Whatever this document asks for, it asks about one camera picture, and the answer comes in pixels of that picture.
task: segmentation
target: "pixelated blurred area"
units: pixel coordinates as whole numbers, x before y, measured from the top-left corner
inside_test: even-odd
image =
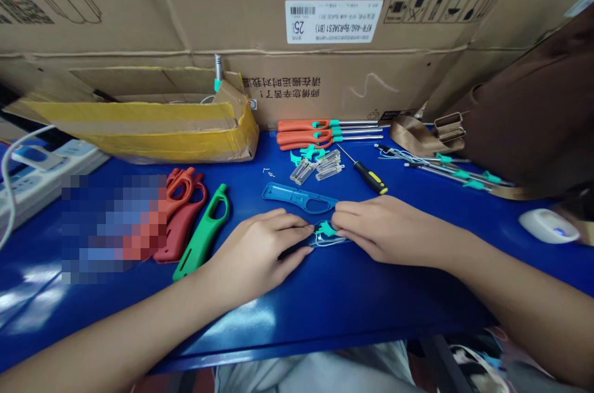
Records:
[[[106,283],[163,248],[165,186],[165,175],[122,175],[109,181],[93,175],[66,178],[62,282]]]

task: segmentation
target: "hand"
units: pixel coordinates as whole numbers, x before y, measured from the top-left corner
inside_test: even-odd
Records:
[[[332,224],[375,261],[449,270],[455,256],[478,240],[470,232],[426,214],[404,201],[380,196],[341,201]]]
[[[313,248],[304,246],[279,261],[278,256],[314,231],[312,225],[285,209],[275,209],[241,222],[221,248],[197,272],[228,309],[236,308],[279,286]]]

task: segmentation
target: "brown bag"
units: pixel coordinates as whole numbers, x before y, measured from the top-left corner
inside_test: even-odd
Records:
[[[447,112],[467,112],[460,154],[559,194],[594,179],[594,4]]]

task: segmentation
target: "power strip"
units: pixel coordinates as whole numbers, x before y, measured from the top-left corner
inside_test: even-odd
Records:
[[[57,150],[64,161],[50,170],[26,167],[11,176],[17,204],[14,227],[17,228],[41,209],[62,195],[62,181],[69,175],[88,175],[105,163],[110,156],[88,142],[72,139]],[[0,184],[0,230],[8,224],[10,209],[6,187]]]

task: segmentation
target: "forearm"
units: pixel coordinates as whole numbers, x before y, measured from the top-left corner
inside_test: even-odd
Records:
[[[0,376],[0,391],[115,392],[131,385],[229,306],[198,270],[97,322]]]
[[[544,369],[594,387],[592,297],[475,236],[443,269],[466,284]]]

